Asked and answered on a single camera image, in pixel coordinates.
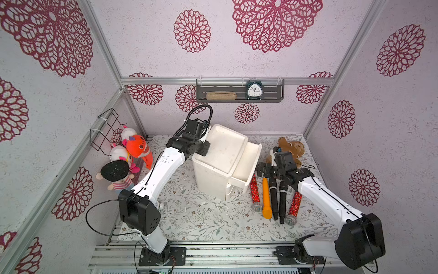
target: floor mat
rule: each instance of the floor mat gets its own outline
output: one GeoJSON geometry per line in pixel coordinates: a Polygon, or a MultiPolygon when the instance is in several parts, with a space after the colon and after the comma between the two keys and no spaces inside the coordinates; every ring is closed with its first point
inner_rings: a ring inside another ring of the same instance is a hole
{"type": "MultiPolygon", "coordinates": [[[[277,145],[280,136],[249,135],[248,141],[262,144],[260,159],[265,159],[269,150],[277,145]]],[[[156,156],[166,148],[170,136],[153,136],[149,142],[156,156]]],[[[315,161],[303,135],[287,136],[288,141],[301,141],[305,154],[301,157],[303,165],[314,165],[315,161]]],[[[149,172],[141,171],[140,180],[149,172]]],[[[318,170],[312,171],[321,182],[318,170]]],[[[260,200],[262,201],[262,178],[258,180],[260,200]]],[[[286,215],[294,191],[289,187],[287,193],[286,215]]],[[[196,186],[193,164],[188,159],[173,174],[158,198],[163,204],[160,210],[160,227],[170,241],[293,241],[308,234],[336,237],[338,231],[329,218],[304,196],[298,211],[297,224],[291,228],[280,224],[279,220],[264,219],[261,213],[251,210],[251,191],[236,191],[229,201],[222,201],[200,192],[196,186]]],[[[120,233],[132,230],[122,223],[120,233]]],[[[138,235],[130,234],[118,237],[119,241],[137,241],[138,235]]]]}

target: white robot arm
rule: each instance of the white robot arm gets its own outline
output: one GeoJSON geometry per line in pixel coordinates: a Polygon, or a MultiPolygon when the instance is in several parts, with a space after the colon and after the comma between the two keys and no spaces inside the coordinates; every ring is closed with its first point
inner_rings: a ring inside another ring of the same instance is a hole
{"type": "MultiPolygon", "coordinates": [[[[167,148],[159,156],[148,175],[131,191],[123,190],[119,195],[120,218],[130,228],[144,235],[148,258],[156,264],[164,264],[169,259],[170,245],[164,237],[159,221],[157,198],[175,170],[192,154],[206,155],[209,142],[208,121],[190,120],[168,141],[167,148]]],[[[315,203],[340,231],[338,238],[307,235],[295,241],[293,255],[302,263],[311,261],[312,256],[341,259],[346,266],[357,269],[385,254],[383,232],[380,219],[374,214],[365,215],[342,201],[328,190],[306,168],[298,169],[290,152],[274,153],[273,165],[261,173],[286,182],[296,191],[315,203]]]]}

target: red glitter microphone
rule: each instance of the red glitter microphone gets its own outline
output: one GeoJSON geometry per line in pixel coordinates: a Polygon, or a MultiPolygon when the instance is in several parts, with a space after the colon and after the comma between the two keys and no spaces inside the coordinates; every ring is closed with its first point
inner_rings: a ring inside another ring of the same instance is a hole
{"type": "Polygon", "coordinates": [[[251,187],[251,196],[252,196],[252,210],[255,212],[261,212],[261,203],[260,197],[258,196],[258,186],[257,180],[255,179],[255,174],[252,175],[251,183],[249,184],[251,187]]]}
{"type": "Polygon", "coordinates": [[[298,191],[295,192],[295,194],[293,195],[292,203],[290,205],[289,215],[287,215],[284,220],[286,224],[292,227],[297,223],[298,209],[300,208],[302,197],[303,195],[301,195],[301,193],[299,193],[298,191]]]}

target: black mount plate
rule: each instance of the black mount plate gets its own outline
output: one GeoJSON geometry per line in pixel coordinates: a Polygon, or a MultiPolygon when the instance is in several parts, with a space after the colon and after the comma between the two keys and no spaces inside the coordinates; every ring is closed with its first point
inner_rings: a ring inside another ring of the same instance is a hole
{"type": "MultiPolygon", "coordinates": [[[[280,265],[287,265],[287,264],[297,264],[298,262],[295,260],[294,253],[293,253],[293,246],[277,246],[276,252],[274,255],[278,258],[278,263],[280,265]]],[[[315,261],[316,263],[319,262],[319,264],[324,263],[324,257],[321,256],[315,256],[318,260],[315,261]]],[[[313,264],[314,262],[311,260],[308,262],[308,264],[313,264]]]]}
{"type": "MultiPolygon", "coordinates": [[[[172,266],[173,259],[170,257],[170,255],[174,256],[176,259],[175,265],[176,266],[182,266],[186,263],[186,251],[187,248],[185,247],[171,247],[169,252],[169,260],[167,263],[165,263],[165,266],[172,266]]],[[[157,266],[154,262],[151,260],[151,251],[147,248],[143,248],[140,255],[140,260],[138,261],[138,265],[141,267],[150,267],[150,266],[157,266]]]]}

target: microphone mesh head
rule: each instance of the microphone mesh head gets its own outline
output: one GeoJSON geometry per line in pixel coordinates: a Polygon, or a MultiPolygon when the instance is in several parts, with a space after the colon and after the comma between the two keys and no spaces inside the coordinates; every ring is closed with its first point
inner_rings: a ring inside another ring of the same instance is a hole
{"type": "Polygon", "coordinates": [[[291,227],[294,227],[294,225],[297,224],[297,217],[295,217],[294,215],[287,215],[284,219],[284,222],[291,227]]]}
{"type": "Polygon", "coordinates": [[[261,203],[253,203],[251,209],[255,212],[261,212],[261,203]]]}

